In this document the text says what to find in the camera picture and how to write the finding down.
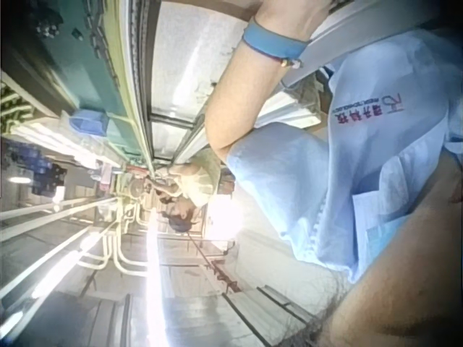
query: skin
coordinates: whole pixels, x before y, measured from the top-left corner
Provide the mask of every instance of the skin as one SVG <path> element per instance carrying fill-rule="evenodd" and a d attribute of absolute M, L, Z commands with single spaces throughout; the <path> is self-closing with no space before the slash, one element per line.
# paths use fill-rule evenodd
<path fill-rule="evenodd" d="M 275 33 L 307 40 L 329 3 L 267 0 L 255 18 Z M 224 162 L 285 73 L 277 61 L 238 45 L 205 115 L 211 148 Z M 461 179 L 454 160 L 443 157 L 409 221 L 331 317 L 321 346 L 428 346 L 429 335 L 461 324 L 462 203 L 454 199 Z"/>

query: metal rail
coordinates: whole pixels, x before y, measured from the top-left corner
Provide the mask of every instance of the metal rail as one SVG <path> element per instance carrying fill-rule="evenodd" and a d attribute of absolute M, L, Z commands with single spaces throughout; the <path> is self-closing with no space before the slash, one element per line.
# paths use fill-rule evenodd
<path fill-rule="evenodd" d="M 81 202 L 87 202 L 88 200 L 90 200 L 89 197 L 80 197 L 78 199 L 61 201 L 61 202 L 58 202 L 57 204 L 55 204 L 54 202 L 51 202 L 49 204 L 17 208 L 16 210 L 0 212 L 0 220 L 6 220 L 10 218 L 19 217 L 21 215 L 29 215 L 31 213 L 40 212 L 40 211 L 46 210 L 47 208 L 53 208 L 55 205 L 63 207 L 63 206 L 68 206 L 68 205 L 73 205 L 73 204 L 79 204 Z"/>
<path fill-rule="evenodd" d="M 45 254 L 39 260 L 34 262 L 30 267 L 26 270 L 22 271 L 16 278 L 14 278 L 11 282 L 9 282 L 5 287 L 0 289 L 0 300 L 2 300 L 10 291 L 12 291 L 18 284 L 20 284 L 26 277 L 28 277 L 31 273 L 37 270 L 42 264 L 44 264 L 47 260 L 51 259 L 54 255 L 58 254 L 61 250 L 66 248 L 67 245 L 71 244 L 73 241 L 80 238 L 83 234 L 87 232 L 90 227 L 82 229 L 78 233 L 69 237 L 65 242 L 53 248 L 50 252 Z"/>
<path fill-rule="evenodd" d="M 89 208 L 92 208 L 92 207 L 97 207 L 99 205 L 108 204 L 110 202 L 113 202 L 114 200 L 116 200 L 115 197 L 112 197 L 109 199 L 98 200 L 95 202 L 91 202 L 90 204 L 77 206 L 77 207 L 73 207 L 65 211 L 54 213 L 53 215 L 45 215 L 43 217 L 39 217 L 34 220 L 29 220 L 27 222 L 18 224 L 16 226 L 10 226 L 9 228 L 5 228 L 0 232 L 0 242 L 5 242 L 6 240 L 19 236 L 23 233 L 36 229 L 40 226 L 44 226 L 48 223 L 54 222 L 55 220 L 67 217 L 69 215 L 74 215 L 75 213 L 88 210 Z"/>

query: worker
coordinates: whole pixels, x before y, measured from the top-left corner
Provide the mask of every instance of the worker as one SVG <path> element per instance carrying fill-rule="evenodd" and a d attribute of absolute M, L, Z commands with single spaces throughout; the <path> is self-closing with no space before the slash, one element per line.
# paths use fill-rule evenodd
<path fill-rule="evenodd" d="M 328 143 L 253 129 L 330 3 L 263 2 L 208 102 L 208 141 L 297 259 L 357 284 L 301 346 L 431 343 L 461 326 L 463 50 L 412 30 L 332 61 Z"/>
<path fill-rule="evenodd" d="M 156 194 L 161 196 L 161 201 L 166 203 L 166 212 L 162 216 L 169 219 L 169 225 L 176 232 L 189 231 L 200 209 L 212 197 L 211 177 L 196 163 L 173 165 L 161 168 L 156 173 L 166 182 L 149 181 Z"/>

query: fluorescent light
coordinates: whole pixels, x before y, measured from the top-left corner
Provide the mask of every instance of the fluorescent light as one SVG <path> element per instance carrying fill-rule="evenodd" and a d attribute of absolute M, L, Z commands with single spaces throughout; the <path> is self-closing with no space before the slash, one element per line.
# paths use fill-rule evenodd
<path fill-rule="evenodd" d="M 157 212 L 151 210 L 146 235 L 148 276 L 146 278 L 147 324 L 149 346 L 169 347 L 166 320 L 162 305 L 161 271 L 159 266 Z"/>
<path fill-rule="evenodd" d="M 24 313 L 16 312 L 15 314 L 12 314 L 10 317 L 8 317 L 5 323 L 3 323 L 3 325 L 0 327 L 0 340 L 7 336 L 10 331 L 12 331 L 13 327 L 15 327 L 16 324 L 21 320 L 22 316 L 24 316 Z"/>
<path fill-rule="evenodd" d="M 84 252 L 88 252 L 93 246 L 100 241 L 100 233 L 93 232 L 90 233 L 85 239 L 80 242 L 80 249 Z"/>
<path fill-rule="evenodd" d="M 32 292 L 32 298 L 46 296 L 58 285 L 64 276 L 77 264 L 82 255 L 78 251 L 71 251 L 62 257 L 45 275 Z"/>
<path fill-rule="evenodd" d="M 18 184 L 29 184 L 32 180 L 29 177 L 12 177 L 8 181 Z"/>

